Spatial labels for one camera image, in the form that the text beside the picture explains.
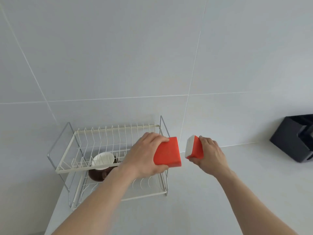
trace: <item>left hand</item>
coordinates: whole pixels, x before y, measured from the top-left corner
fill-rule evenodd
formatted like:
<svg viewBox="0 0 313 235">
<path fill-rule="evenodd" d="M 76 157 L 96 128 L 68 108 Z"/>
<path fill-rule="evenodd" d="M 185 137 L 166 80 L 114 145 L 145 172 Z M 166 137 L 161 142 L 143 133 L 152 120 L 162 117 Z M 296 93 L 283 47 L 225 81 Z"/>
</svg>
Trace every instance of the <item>left hand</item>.
<svg viewBox="0 0 313 235">
<path fill-rule="evenodd" d="M 135 178 L 149 177 L 168 169 L 167 165 L 155 165 L 154 154 L 162 142 L 168 142 L 158 133 L 145 133 L 131 148 L 120 167 L 130 168 Z"/>
</svg>

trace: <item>white bowl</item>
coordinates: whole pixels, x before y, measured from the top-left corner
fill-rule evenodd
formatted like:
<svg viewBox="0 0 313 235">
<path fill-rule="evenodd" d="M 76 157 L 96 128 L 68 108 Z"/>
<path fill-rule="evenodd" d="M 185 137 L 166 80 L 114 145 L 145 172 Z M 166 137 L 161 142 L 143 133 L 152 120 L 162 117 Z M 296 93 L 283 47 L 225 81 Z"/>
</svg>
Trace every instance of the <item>white bowl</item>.
<svg viewBox="0 0 313 235">
<path fill-rule="evenodd" d="M 113 164 L 115 160 L 115 157 L 112 153 L 100 153 L 94 157 L 94 159 L 91 162 L 92 166 L 100 166 L 100 165 L 105 165 L 105 164 Z M 104 170 L 107 169 L 108 167 L 101 167 L 101 168 L 96 168 L 96 170 Z"/>
</svg>

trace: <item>white countertop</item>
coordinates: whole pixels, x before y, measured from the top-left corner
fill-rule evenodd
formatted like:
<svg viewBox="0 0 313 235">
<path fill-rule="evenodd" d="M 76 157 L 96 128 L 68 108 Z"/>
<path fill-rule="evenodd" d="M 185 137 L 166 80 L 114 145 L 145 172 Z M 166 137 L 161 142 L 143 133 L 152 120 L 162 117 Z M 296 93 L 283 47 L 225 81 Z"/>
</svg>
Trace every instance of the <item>white countertop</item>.
<svg viewBox="0 0 313 235">
<path fill-rule="evenodd" d="M 299 234 L 313 231 L 313 162 L 297 163 L 270 142 L 222 148 L 230 167 L 265 205 Z M 183 158 L 171 168 L 168 196 L 124 201 L 111 234 L 242 234 L 227 198 L 212 176 Z M 63 188 L 45 232 L 69 215 Z"/>
</svg>

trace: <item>wall tile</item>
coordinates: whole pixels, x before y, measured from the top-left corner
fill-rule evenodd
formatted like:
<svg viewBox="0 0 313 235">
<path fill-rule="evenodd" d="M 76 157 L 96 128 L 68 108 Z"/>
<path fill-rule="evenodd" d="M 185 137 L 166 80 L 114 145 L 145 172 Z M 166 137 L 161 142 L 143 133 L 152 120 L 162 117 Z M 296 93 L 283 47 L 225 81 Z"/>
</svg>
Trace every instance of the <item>wall tile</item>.
<svg viewBox="0 0 313 235">
<path fill-rule="evenodd" d="M 159 124 L 162 115 L 170 136 L 179 137 L 186 101 L 187 96 L 163 96 L 50 102 L 50 107 L 58 123 L 70 121 L 74 129 L 81 130 L 131 123 Z"/>
<path fill-rule="evenodd" d="M 312 93 L 251 92 L 190 95 L 180 140 L 203 135 L 220 146 L 267 140 L 285 116 L 312 114 Z"/>
<path fill-rule="evenodd" d="M 190 94 L 313 83 L 313 0 L 208 0 Z"/>
<path fill-rule="evenodd" d="M 0 103 L 43 101 L 1 9 L 0 30 Z"/>
<path fill-rule="evenodd" d="M 47 100 L 75 100 L 188 94 L 205 1 L 3 3 Z"/>
<path fill-rule="evenodd" d="M 46 103 L 0 105 L 0 119 L 0 233 L 43 231 L 62 189 L 46 157 L 56 123 Z"/>
</svg>

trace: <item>hand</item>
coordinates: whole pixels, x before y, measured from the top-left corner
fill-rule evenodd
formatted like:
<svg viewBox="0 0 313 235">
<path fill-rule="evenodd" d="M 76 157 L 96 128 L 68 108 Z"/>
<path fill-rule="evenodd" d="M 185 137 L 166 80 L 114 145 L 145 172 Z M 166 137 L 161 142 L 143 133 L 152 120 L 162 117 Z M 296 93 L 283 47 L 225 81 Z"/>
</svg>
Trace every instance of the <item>hand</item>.
<svg viewBox="0 0 313 235">
<path fill-rule="evenodd" d="M 158 133 L 145 133 L 131 148 L 121 166 L 131 168 L 135 178 L 152 176 L 168 169 L 167 165 L 155 165 L 154 154 L 162 142 L 168 142 Z"/>
<path fill-rule="evenodd" d="M 226 161 L 226 157 L 218 146 L 216 141 L 210 138 L 199 137 L 202 148 L 203 158 L 190 158 L 189 161 L 198 165 L 205 173 L 216 177 L 218 174 L 230 170 Z"/>
</svg>

